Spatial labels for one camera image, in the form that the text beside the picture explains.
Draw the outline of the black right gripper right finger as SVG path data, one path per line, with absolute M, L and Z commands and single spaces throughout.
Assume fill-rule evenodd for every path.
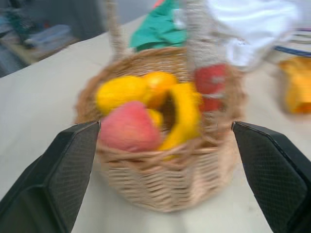
M 311 162 L 282 133 L 245 122 L 231 127 L 254 197 L 275 233 L 311 231 Z

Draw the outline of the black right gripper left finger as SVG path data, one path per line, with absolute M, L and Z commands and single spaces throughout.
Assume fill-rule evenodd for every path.
M 93 167 L 101 124 L 75 124 L 19 176 L 0 202 L 2 233 L 70 233 Z

